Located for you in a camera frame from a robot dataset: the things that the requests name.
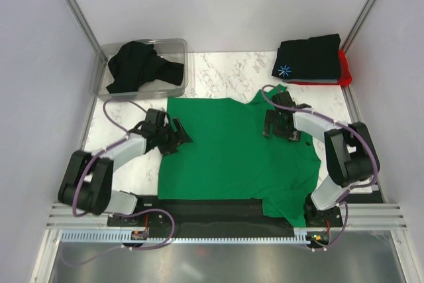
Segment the green t shirt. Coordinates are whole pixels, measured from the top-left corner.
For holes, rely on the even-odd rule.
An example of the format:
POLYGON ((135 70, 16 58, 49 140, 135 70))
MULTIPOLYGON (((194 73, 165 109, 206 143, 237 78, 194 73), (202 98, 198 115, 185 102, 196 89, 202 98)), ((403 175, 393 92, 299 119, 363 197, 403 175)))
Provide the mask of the green t shirt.
POLYGON ((259 199, 267 217, 306 225, 303 204, 317 186, 321 161, 313 139, 297 142, 263 134, 272 93, 248 103, 231 98, 171 98, 191 142, 164 156, 158 175, 160 199, 259 199))

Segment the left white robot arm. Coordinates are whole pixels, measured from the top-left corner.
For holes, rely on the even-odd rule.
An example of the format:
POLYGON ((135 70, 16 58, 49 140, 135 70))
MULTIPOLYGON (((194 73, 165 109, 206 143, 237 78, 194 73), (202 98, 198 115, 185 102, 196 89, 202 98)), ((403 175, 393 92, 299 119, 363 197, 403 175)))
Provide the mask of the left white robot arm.
POLYGON ((124 138, 97 152, 75 151, 60 185, 58 201, 72 207, 77 216, 116 213, 130 225, 140 225, 145 209, 137 204, 134 194, 112 189, 113 175, 155 148, 167 156, 177 153, 181 144, 193 141, 178 118, 170 123, 168 119, 161 112, 159 118, 139 122, 124 138))

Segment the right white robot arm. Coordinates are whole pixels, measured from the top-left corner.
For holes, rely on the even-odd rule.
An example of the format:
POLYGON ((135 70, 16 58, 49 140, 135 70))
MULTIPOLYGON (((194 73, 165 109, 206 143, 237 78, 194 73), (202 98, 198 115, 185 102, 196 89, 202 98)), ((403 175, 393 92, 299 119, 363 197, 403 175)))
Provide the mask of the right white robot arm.
POLYGON ((313 226, 327 218, 327 210, 340 204, 355 188, 368 187, 376 181, 380 162, 368 127, 362 122, 344 124, 311 108, 296 112, 267 110, 263 134, 297 142, 306 133, 322 142, 328 176, 310 195, 311 205, 303 209, 305 221, 313 226))

